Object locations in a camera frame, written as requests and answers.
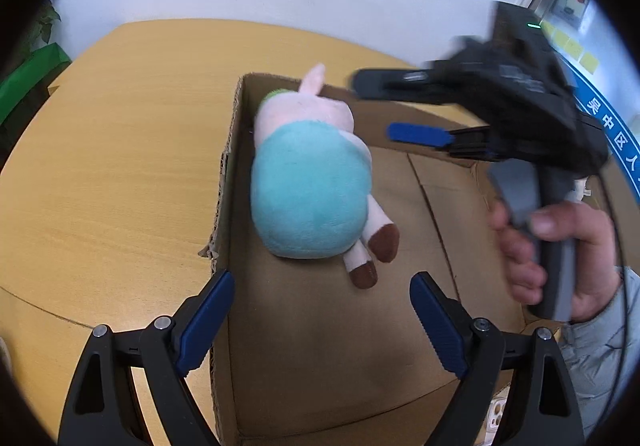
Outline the grey jacket forearm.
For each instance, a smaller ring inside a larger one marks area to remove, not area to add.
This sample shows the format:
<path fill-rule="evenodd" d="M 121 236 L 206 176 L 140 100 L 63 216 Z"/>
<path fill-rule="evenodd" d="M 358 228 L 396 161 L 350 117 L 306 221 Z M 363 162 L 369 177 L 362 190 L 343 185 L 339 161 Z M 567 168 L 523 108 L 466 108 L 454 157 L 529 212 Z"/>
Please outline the grey jacket forearm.
<path fill-rule="evenodd" d="M 576 393 L 584 434 L 597 425 L 605 404 L 617 404 L 639 360 L 639 276 L 625 270 L 619 288 L 589 322 L 562 328 L 560 350 Z"/>

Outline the person's right hand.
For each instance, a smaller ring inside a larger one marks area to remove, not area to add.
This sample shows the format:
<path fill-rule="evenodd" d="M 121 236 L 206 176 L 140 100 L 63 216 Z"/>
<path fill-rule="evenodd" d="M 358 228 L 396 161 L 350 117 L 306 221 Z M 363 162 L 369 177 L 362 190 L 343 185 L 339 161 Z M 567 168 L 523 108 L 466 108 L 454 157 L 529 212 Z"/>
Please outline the person's right hand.
<path fill-rule="evenodd" d="M 506 206 L 496 201 L 489 212 L 496 232 L 503 273 L 510 296 L 524 305 L 542 301 L 548 273 L 534 262 L 534 246 L 509 223 Z M 615 234 L 608 214 L 585 203 L 564 201 L 534 212 L 530 232 L 544 241 L 576 240 L 576 280 L 572 322 L 588 322 L 600 314 L 616 295 L 622 280 L 616 268 Z"/>

